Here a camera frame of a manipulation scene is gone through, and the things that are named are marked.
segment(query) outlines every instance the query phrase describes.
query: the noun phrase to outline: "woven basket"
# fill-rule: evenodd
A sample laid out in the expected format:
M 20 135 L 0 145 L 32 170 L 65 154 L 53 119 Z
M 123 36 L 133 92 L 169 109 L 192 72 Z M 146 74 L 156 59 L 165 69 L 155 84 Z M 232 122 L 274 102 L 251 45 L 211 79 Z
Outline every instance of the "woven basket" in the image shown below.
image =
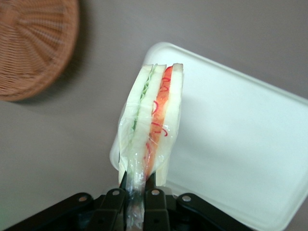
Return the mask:
M 0 0 L 0 100 L 31 97 L 55 81 L 78 24 L 77 0 Z

